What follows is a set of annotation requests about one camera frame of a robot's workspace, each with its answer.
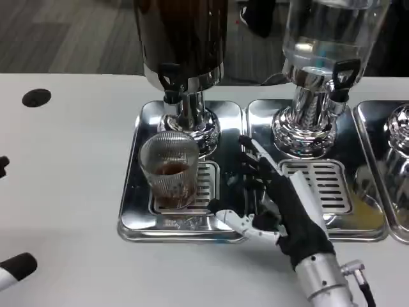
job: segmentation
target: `robotic hand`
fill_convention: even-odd
[[[321,207],[301,171],[283,176],[272,157],[255,140],[241,136],[239,142],[251,153],[243,153],[247,187],[262,189],[268,197],[260,215],[237,214],[229,205],[212,200],[208,209],[234,231],[248,239],[258,239],[280,247],[289,256],[300,285],[313,306],[351,307],[352,294],[345,278],[354,275],[368,306],[375,306],[363,275],[364,265],[353,261],[338,264],[334,246],[328,239]]]

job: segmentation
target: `floor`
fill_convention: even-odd
[[[231,0],[224,84],[259,84],[281,71],[287,10],[277,5],[262,39]],[[0,72],[143,74],[131,0],[1,0]]]

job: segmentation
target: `dark liquid container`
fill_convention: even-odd
[[[159,167],[155,174],[156,175],[175,175],[177,173],[181,173],[182,171],[185,171],[186,169],[189,169],[189,165],[186,165],[184,163],[179,163],[179,162],[170,162],[166,163],[165,165],[162,165]]]
[[[156,175],[175,175],[189,169],[189,165],[179,162],[169,162],[159,167]],[[177,189],[178,194],[168,196],[156,196],[156,200],[160,203],[161,207],[173,208],[184,207],[194,201],[196,195],[196,185],[193,182],[187,183],[186,186],[181,189]]]
[[[150,70],[186,81],[223,62],[228,0],[134,0],[134,10]]]

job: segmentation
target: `table surface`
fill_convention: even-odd
[[[21,98],[46,88],[30,109]],[[242,107],[292,98],[295,87],[216,87],[208,100]],[[272,246],[135,244],[120,239],[120,208],[135,119],[161,92],[138,76],[0,74],[0,259],[28,251],[37,271],[0,293],[0,306],[308,306],[288,259]],[[350,105],[406,99],[409,79],[363,78]],[[409,247],[337,243],[341,263],[367,267],[378,306],[406,306]],[[366,306],[351,283],[356,303]]]

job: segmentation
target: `clear water container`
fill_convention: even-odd
[[[360,59],[362,77],[390,0],[291,0],[283,51],[298,69],[332,78],[335,63]]]

